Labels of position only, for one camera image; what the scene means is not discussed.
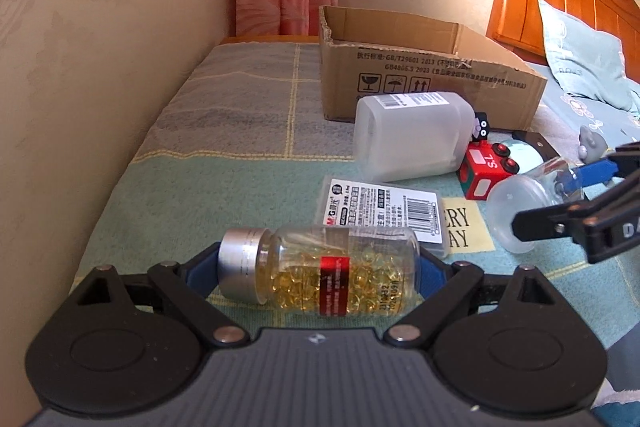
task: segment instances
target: light blue pillow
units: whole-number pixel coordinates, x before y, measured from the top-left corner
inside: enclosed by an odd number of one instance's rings
[[[545,55],[564,92],[600,100],[637,112],[632,81],[625,74],[622,42],[577,17],[538,0],[544,28]]]

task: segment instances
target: red toy car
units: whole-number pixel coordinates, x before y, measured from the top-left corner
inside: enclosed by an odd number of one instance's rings
[[[495,184],[518,173],[520,167],[510,154],[502,143],[480,140],[469,144],[457,172],[467,200],[485,200]]]

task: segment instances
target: plastic bottle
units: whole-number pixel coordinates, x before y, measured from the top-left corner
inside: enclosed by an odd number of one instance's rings
[[[475,121],[454,92],[361,98],[353,136],[360,173],[364,181],[391,182],[456,171]]]
[[[417,304],[419,283],[411,229],[229,229],[218,256],[223,296],[300,313],[401,314]]]

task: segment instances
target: gray plush toy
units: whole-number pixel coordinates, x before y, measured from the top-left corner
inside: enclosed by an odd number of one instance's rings
[[[585,125],[580,126],[578,141],[580,142],[578,158],[585,164],[598,161],[609,150],[609,146],[602,134],[593,132]]]

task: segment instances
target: white label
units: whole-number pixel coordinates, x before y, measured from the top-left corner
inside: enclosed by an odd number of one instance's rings
[[[380,94],[376,97],[385,109],[419,107],[421,105],[449,105],[440,93],[411,92],[407,94]]]
[[[438,198],[433,192],[332,179],[324,225],[409,227],[418,241],[442,243]]]

